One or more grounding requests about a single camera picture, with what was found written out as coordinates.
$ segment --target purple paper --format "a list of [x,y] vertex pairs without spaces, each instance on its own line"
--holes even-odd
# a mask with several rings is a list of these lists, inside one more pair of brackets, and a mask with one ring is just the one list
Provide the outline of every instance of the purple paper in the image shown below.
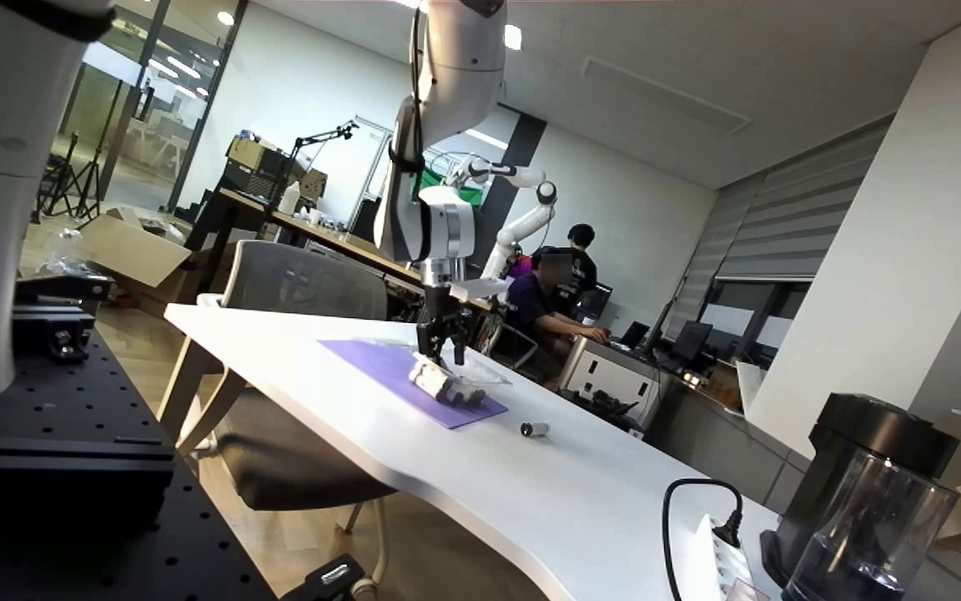
[[509,407],[494,396],[480,396],[474,407],[450,407],[428,396],[411,381],[415,349],[395,348],[395,344],[371,344],[371,341],[324,341],[327,349],[335,349],[339,361],[354,363],[377,384],[385,384],[392,393],[418,407],[422,413],[440,419],[448,432],[466,428],[474,419],[486,419],[494,413],[505,413]]

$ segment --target cable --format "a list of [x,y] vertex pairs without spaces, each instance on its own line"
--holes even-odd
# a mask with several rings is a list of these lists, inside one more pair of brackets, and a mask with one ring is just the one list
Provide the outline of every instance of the cable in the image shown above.
[[661,502],[661,552],[665,552],[665,560],[669,560],[669,582],[670,582],[674,601],[681,601],[681,586],[676,586],[674,552],[670,552],[670,502],[674,502],[674,492],[689,488],[689,484],[729,488],[739,497],[735,513],[729,513],[729,519],[722,526],[714,526],[714,536],[741,547],[739,532],[741,532],[741,517],[745,517],[745,497],[741,497],[741,492],[735,484],[719,481],[719,476],[676,476],[676,481],[670,481],[670,488],[669,488],[669,495]]

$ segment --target coffee machine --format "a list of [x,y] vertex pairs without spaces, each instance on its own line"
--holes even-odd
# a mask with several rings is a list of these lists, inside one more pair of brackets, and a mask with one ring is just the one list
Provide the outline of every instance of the coffee machine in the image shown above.
[[765,566],[778,584],[789,584],[813,532],[841,512],[834,506],[839,488],[848,488],[848,476],[867,474],[854,469],[861,453],[936,481],[959,446],[931,419],[866,393],[830,393],[812,432],[812,444],[819,453],[778,532],[760,533]]

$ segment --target floor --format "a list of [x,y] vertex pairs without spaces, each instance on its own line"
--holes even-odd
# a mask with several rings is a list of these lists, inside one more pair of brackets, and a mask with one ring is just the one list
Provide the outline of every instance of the floor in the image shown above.
[[[20,275],[32,275],[58,247],[58,235],[69,221],[43,221],[26,235]],[[162,403],[179,336],[156,312],[127,308],[100,308],[97,329],[145,393]],[[315,566],[349,552],[364,566],[375,563],[375,506],[364,512],[349,536],[335,533],[348,512],[252,512],[230,488],[218,456],[200,462],[200,481],[273,594],[297,586]],[[392,563],[385,571],[382,601],[536,601],[545,596],[513,563],[456,526],[440,512],[392,495],[385,502]]]

